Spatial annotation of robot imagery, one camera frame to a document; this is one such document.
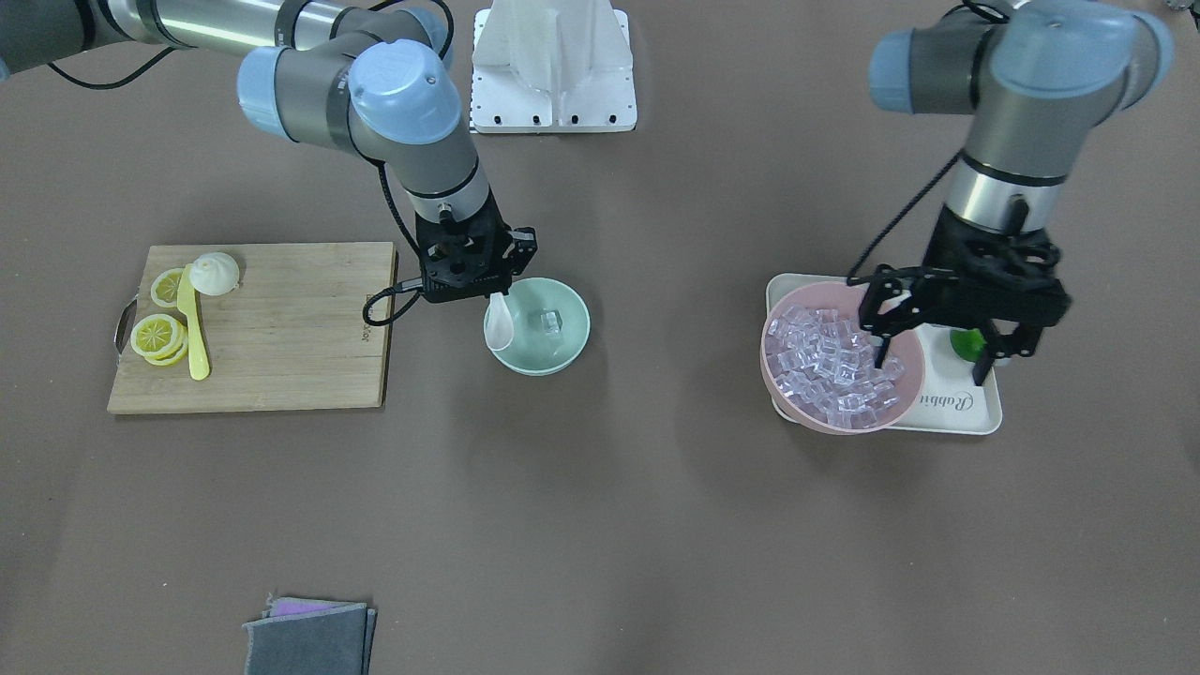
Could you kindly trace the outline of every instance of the folded cloth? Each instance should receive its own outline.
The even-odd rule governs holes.
[[[376,610],[365,603],[277,598],[250,633],[246,675],[367,675]]]

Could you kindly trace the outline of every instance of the garlic bulb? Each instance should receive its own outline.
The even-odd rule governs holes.
[[[196,258],[187,279],[193,288],[205,295],[224,295],[238,287],[240,276],[238,261],[228,253],[212,252]]]

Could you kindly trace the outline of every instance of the gray table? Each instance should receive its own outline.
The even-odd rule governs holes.
[[[539,228],[529,273],[590,304],[587,350],[521,377],[482,301],[425,305],[359,412],[104,405],[148,246],[398,240],[370,166],[256,131],[220,54],[107,94],[13,77],[0,671],[238,673],[275,592],[378,607],[380,674],[1195,673],[1200,36],[1132,5],[1170,22],[1175,68],[1088,141],[1051,227],[1075,306],[978,438],[822,436],[755,364],[767,281],[842,271],[962,142],[864,82],[946,1],[618,4],[635,132],[478,138]],[[938,202],[875,259],[917,262]]]

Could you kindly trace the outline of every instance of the white plastic mount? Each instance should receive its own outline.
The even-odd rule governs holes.
[[[637,124],[629,17],[608,0],[494,0],[474,28],[472,130],[596,133]]]

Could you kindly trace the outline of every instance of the wooden cutting board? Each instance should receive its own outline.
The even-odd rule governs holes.
[[[383,405],[388,327],[362,321],[366,299],[394,283],[390,241],[151,246],[137,316],[170,313],[150,299],[161,273],[202,253],[229,253],[241,285],[220,297],[197,293],[212,374],[188,375],[187,359],[155,366],[125,345],[108,412],[113,414],[359,408]],[[389,300],[373,318],[388,316]]]

